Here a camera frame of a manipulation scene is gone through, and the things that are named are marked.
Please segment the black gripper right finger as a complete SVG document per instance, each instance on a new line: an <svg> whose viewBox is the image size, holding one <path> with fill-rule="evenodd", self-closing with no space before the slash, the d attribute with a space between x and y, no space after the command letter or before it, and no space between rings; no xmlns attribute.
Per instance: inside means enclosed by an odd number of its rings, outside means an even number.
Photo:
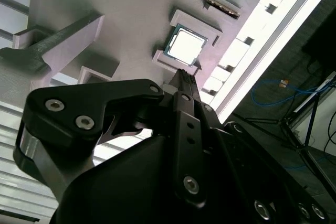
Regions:
<svg viewBox="0 0 336 224"><path fill-rule="evenodd" d="M222 158L229 182L228 223L330 223L318 202L239 124L220 124L214 110L201 102L193 75L186 81L196 114L213 155Z"/></svg>

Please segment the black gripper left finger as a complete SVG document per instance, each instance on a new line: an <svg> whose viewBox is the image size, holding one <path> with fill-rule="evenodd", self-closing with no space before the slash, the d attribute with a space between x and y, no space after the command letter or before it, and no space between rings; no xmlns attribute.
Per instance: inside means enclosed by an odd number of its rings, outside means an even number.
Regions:
<svg viewBox="0 0 336 224"><path fill-rule="evenodd" d="M18 167L58 203L85 172L155 136L200 134L201 119L180 69L165 93L148 79L41 88L26 100L14 150Z"/></svg>

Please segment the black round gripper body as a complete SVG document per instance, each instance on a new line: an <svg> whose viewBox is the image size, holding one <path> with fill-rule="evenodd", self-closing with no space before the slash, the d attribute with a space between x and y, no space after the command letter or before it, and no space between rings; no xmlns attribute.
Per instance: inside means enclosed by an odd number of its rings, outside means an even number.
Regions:
<svg viewBox="0 0 336 224"><path fill-rule="evenodd" d="M76 178L52 223L243 223L246 199L200 134L155 136Z"/></svg>

